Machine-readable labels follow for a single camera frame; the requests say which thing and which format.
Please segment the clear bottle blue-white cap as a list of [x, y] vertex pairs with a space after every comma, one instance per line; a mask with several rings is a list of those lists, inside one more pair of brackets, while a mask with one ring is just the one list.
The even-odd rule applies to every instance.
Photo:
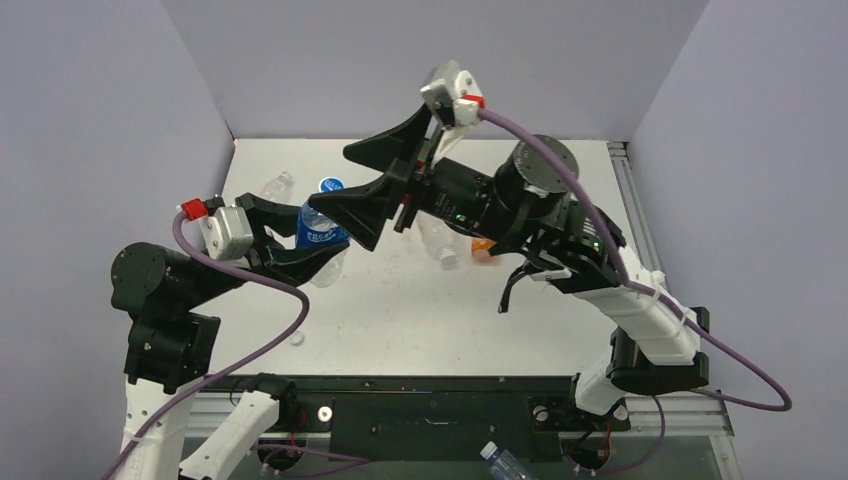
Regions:
[[292, 198], [295, 181], [288, 171], [283, 171], [269, 180], [259, 192], [259, 196], [265, 200], [289, 204]]

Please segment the clear bottle blue label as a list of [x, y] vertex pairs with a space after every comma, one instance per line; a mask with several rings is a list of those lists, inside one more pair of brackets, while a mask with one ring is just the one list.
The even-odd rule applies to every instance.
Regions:
[[[349, 240], [348, 232], [312, 207], [309, 200], [302, 204], [295, 234], [297, 248], [327, 246]], [[335, 283], [342, 273], [346, 253], [344, 250], [335, 255], [312, 278], [311, 283], [319, 288], [326, 288]]]

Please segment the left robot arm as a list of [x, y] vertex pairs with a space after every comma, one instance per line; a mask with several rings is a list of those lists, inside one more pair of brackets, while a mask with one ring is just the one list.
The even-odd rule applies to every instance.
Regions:
[[221, 321], [201, 305], [247, 283], [287, 293], [301, 307], [287, 333], [305, 321], [303, 292], [346, 242], [289, 249], [299, 208], [246, 193], [180, 205], [172, 232], [177, 250], [136, 242], [110, 271], [113, 308], [132, 325], [124, 366], [127, 410], [121, 450], [109, 479], [226, 479], [269, 429], [303, 428], [307, 416], [295, 383], [260, 373], [243, 387], [234, 410], [189, 457], [182, 454], [197, 394], [229, 375], [209, 370]]

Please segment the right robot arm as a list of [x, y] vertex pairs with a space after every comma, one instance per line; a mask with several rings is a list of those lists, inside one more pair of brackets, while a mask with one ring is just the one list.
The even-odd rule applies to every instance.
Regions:
[[645, 269], [621, 229], [575, 180], [571, 151], [556, 139], [522, 135], [492, 174], [438, 157], [426, 135], [432, 114], [420, 108], [401, 124], [344, 148], [344, 157], [374, 169], [367, 184], [317, 193], [309, 203], [367, 250], [388, 220], [397, 231], [420, 213], [452, 230], [492, 242], [491, 254], [519, 254], [509, 277], [540, 280], [593, 305], [616, 326], [601, 358], [573, 379], [566, 418], [588, 427], [626, 394], [656, 396], [709, 381], [700, 347], [702, 308], [687, 309]]

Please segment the large clear bottle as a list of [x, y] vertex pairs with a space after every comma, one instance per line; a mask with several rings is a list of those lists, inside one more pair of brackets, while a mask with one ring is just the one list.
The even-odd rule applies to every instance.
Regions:
[[419, 213], [416, 225], [428, 255], [443, 270], [456, 269], [459, 266], [456, 241], [447, 224], [426, 213]]

